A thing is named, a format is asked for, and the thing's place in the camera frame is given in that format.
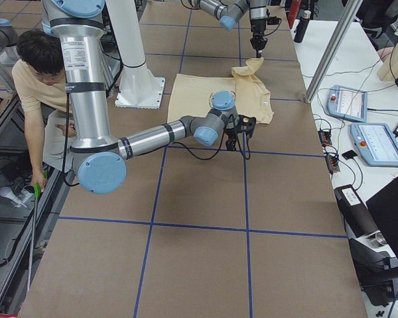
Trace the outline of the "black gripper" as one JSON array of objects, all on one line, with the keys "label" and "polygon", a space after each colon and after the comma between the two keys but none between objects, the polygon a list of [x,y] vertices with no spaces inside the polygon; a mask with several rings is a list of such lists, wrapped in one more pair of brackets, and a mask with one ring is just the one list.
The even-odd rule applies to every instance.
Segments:
[{"label": "black gripper", "polygon": [[226,149],[229,151],[236,151],[237,144],[237,132],[236,128],[224,129],[224,133],[227,135]]},{"label": "black gripper", "polygon": [[267,18],[251,19],[250,25],[252,32],[252,38],[250,40],[251,45],[255,50],[255,57],[261,58],[263,56],[263,49],[267,44],[267,39],[264,37],[267,27]]}]

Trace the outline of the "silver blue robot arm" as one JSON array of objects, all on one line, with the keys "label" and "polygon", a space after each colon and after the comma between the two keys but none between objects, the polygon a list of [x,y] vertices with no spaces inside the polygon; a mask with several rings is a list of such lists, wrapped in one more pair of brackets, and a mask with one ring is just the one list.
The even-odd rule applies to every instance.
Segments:
[{"label": "silver blue robot arm", "polygon": [[252,48],[256,53],[256,58],[260,58],[266,47],[266,28],[269,19],[268,1],[259,0],[239,0],[231,5],[223,4],[221,1],[214,0],[193,0],[188,1],[193,9],[202,10],[219,20],[220,24],[226,29],[231,30],[249,13],[252,38],[250,40]]},{"label": "silver blue robot arm", "polygon": [[104,33],[103,10],[107,10],[123,63],[123,101],[142,107],[158,107],[164,79],[148,70],[139,20],[133,1],[44,1],[47,28],[60,39],[65,90],[70,96],[77,139],[72,145],[72,166],[80,185],[94,194],[116,190],[125,180],[125,161],[193,136],[204,146],[232,133],[239,123],[233,95],[212,95],[205,117],[184,116],[128,137],[115,138],[110,131],[104,62],[100,39]]}]

